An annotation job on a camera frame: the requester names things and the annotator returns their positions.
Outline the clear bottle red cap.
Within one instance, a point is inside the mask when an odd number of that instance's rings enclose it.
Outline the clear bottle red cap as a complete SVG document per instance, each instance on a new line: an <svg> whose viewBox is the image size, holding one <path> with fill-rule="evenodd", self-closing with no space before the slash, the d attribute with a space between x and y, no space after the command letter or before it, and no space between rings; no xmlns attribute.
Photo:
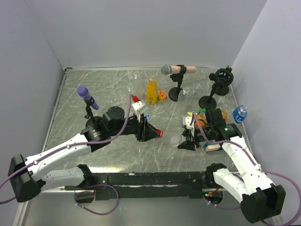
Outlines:
<svg viewBox="0 0 301 226"><path fill-rule="evenodd" d="M186 141L186 137L181 134L173 135L170 138L170 145L172 147L178 147L180 144Z"/></svg>

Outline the yellow juice bottle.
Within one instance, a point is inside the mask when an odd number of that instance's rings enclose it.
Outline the yellow juice bottle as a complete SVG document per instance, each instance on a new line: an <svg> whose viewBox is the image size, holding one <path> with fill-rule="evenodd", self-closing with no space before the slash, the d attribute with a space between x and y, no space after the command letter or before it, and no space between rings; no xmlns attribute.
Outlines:
<svg viewBox="0 0 301 226"><path fill-rule="evenodd" d="M158 99L157 94L157 81L155 76L151 76L148 79L147 86L146 86L146 102L150 105L156 104Z"/></svg>

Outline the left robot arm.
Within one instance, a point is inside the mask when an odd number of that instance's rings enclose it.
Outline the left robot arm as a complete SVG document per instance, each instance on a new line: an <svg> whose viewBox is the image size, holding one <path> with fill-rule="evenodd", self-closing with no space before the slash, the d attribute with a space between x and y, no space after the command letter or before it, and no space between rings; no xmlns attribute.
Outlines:
<svg viewBox="0 0 301 226"><path fill-rule="evenodd" d="M87 166L79 165L68 170L56 168L125 135L135 135L137 141L146 142L162 137L163 132L148 123L142 113L130 115L121 107L113 106L103 116L89 119L86 127L68 141L34 156L14 156L8 170L14 199L26 202L42 191L60 187L61 182L66 186L90 188L93 177Z"/></svg>

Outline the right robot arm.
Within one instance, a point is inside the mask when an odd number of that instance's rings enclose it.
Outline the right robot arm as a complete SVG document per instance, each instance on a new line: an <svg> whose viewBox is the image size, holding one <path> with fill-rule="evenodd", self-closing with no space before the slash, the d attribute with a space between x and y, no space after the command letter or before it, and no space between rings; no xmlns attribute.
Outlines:
<svg viewBox="0 0 301 226"><path fill-rule="evenodd" d="M219 108L206 111L205 116L203 127L197 116L183 116L184 132L172 140L173 145L192 151L199 148L201 142L208 146L218 145L231 158L240 177L234 176L225 165L213 163L205 171L206 184L227 190L238 201L250 223L279 215L285 190L281 185L275 185L262 171L237 125L227 124Z"/></svg>

